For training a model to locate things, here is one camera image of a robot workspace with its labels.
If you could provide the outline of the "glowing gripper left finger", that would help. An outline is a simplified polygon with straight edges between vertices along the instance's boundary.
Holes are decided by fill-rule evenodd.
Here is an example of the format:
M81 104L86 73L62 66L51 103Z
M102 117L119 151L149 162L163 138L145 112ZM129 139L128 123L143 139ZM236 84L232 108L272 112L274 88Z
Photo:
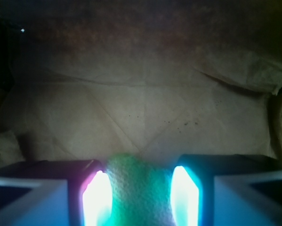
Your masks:
M112 202L111 182L98 160L0 168L0 226L108 226Z

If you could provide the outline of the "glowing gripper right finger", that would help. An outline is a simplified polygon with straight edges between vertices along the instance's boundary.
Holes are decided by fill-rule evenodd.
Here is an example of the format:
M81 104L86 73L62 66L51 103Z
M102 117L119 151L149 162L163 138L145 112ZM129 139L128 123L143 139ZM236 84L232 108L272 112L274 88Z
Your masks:
M173 170L170 206L177 226L282 226L282 161L183 154Z

